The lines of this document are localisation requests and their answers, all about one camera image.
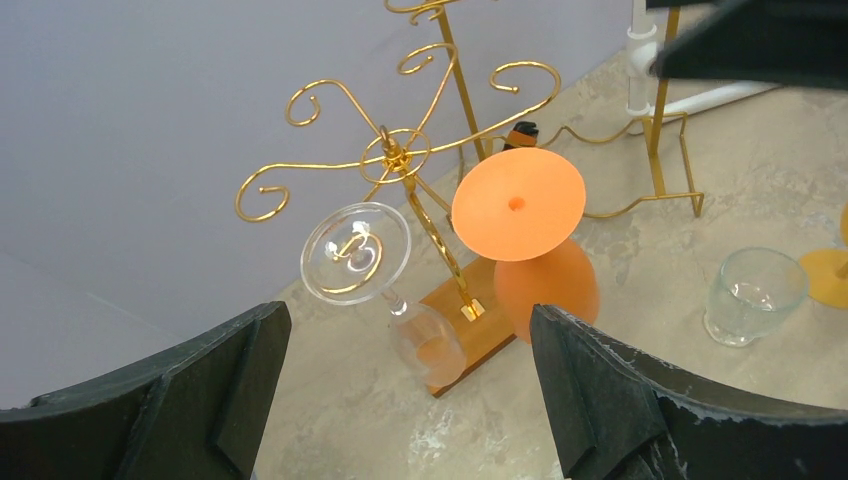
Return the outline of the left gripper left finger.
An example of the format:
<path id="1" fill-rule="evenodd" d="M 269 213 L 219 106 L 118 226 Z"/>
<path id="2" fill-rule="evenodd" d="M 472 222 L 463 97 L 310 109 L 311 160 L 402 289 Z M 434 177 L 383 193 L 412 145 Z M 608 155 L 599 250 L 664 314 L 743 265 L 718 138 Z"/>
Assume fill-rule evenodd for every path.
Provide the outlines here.
<path id="1" fill-rule="evenodd" d="M 292 330 L 258 305 L 1 413 L 5 479 L 251 479 Z"/>

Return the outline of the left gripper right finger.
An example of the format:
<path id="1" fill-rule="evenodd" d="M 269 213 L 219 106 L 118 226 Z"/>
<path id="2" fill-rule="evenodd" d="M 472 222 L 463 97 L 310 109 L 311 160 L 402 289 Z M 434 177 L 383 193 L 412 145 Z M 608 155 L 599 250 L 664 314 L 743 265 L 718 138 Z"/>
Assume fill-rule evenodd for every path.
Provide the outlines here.
<path id="1" fill-rule="evenodd" d="M 847 414 L 737 389 L 552 305 L 533 358 L 567 479 L 843 479 Z"/>

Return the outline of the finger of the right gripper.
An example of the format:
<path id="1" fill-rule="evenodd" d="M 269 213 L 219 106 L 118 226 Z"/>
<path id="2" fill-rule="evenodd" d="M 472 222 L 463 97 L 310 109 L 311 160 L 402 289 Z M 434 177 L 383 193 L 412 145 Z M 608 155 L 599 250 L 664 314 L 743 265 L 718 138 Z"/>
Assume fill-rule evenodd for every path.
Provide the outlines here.
<path id="1" fill-rule="evenodd" d="M 709 15 L 665 42 L 655 73 L 662 79 L 845 90 L 847 3 L 716 1 Z"/>

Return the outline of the tall clear flute glass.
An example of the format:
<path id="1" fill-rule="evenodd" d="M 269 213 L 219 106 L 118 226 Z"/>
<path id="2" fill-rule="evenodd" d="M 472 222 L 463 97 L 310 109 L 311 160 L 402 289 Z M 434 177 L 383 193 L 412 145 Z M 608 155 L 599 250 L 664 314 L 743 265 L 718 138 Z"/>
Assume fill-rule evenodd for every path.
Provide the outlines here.
<path id="1" fill-rule="evenodd" d="M 394 290 L 411 248 L 410 226 L 398 210 L 373 201 L 354 203 L 311 232 L 300 256 L 301 278 L 312 295 L 332 305 L 383 298 L 389 339 L 398 357 L 425 385 L 448 387 L 467 366 L 455 328 L 433 308 Z"/>

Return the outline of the orange plastic goblet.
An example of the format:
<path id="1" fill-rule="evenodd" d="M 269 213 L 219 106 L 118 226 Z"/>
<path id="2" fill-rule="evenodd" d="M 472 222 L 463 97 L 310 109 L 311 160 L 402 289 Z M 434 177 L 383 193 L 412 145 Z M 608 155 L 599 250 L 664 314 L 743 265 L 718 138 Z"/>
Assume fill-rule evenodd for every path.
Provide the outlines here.
<path id="1" fill-rule="evenodd" d="M 469 250 L 494 261 L 496 298 L 525 342 L 535 305 L 560 307 L 589 324 L 598 317 L 594 267 L 571 238 L 586 200 L 578 169 L 537 147 L 498 152 L 457 187 L 454 230 Z"/>

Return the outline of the gold scroll glass rack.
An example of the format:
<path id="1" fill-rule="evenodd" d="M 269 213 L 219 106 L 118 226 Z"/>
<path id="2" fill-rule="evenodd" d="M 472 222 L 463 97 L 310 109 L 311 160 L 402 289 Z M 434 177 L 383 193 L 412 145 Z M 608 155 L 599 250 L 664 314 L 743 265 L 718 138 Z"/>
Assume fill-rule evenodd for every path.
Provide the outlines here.
<path id="1" fill-rule="evenodd" d="M 459 61 L 459 50 L 454 44 L 447 42 L 434 43 L 413 50 L 400 60 L 396 71 L 400 75 L 413 75 L 432 63 L 434 58 L 431 53 L 434 50 L 444 50 L 448 56 L 448 64 L 437 87 L 433 99 L 423 115 L 418 126 L 414 128 L 398 128 L 388 130 L 384 125 L 378 127 L 377 123 L 369 116 L 361 106 L 351 90 L 342 82 L 335 79 L 319 79 L 307 83 L 299 88 L 288 100 L 284 115 L 287 123 L 296 127 L 304 127 L 318 120 L 322 113 L 321 104 L 312 92 L 322 86 L 332 86 L 339 89 L 355 108 L 359 116 L 368 125 L 374 134 L 373 140 L 365 147 L 359 160 L 349 163 L 337 164 L 303 164 L 303 163 L 271 163 L 260 167 L 249 175 L 239 187 L 234 199 L 234 209 L 239 218 L 245 222 L 260 223 L 270 220 L 281 213 L 290 201 L 290 189 L 284 185 L 258 186 L 256 190 L 260 195 L 280 194 L 279 203 L 272 207 L 267 213 L 252 215 L 247 213 L 242 206 L 243 197 L 263 174 L 278 169 L 301 169 L 301 170 L 344 170 L 356 168 L 361 177 L 371 185 L 371 189 L 365 195 L 362 202 L 373 201 L 382 187 L 400 184 L 406 196 L 407 204 L 418 219 L 423 231 L 427 234 L 442 261 L 450 271 L 452 280 L 446 281 L 436 288 L 432 293 L 422 299 L 423 305 L 433 308 L 436 312 L 444 315 L 455 328 L 461 345 L 467 355 L 467 366 L 459 380 L 452 385 L 443 388 L 432 388 L 427 386 L 430 394 L 436 398 L 442 396 L 458 381 L 474 371 L 479 365 L 488 360 L 494 353 L 503 349 L 514 338 L 511 327 L 502 309 L 494 300 L 493 287 L 489 285 L 473 283 L 469 286 L 468 277 L 472 280 L 482 281 L 484 273 L 494 272 L 494 261 L 478 258 L 467 267 L 460 266 L 455 256 L 445 243 L 444 237 L 429 216 L 421 200 L 418 191 L 422 191 L 430 197 L 441 209 L 443 209 L 448 220 L 451 218 L 451 206 L 419 175 L 419 171 L 426 165 L 432 154 L 441 153 L 458 147 L 457 144 L 466 138 L 453 141 L 452 143 L 433 146 L 424 128 L 429 122 L 436 106 L 443 95 L 445 86 L 451 78 L 457 60 Z M 538 103 L 519 111 L 482 130 L 487 135 L 506 126 L 513 121 L 540 110 L 549 104 L 559 93 L 561 88 L 561 75 L 552 66 L 534 60 L 520 60 L 500 65 L 494 69 L 489 76 L 491 88 L 499 91 L 517 94 L 518 86 L 505 85 L 498 81 L 498 76 L 512 69 L 532 68 L 546 72 L 553 80 L 553 87 Z M 294 118 L 292 110 L 296 102 L 301 98 L 308 97 L 312 106 L 309 117 L 301 120 Z"/>

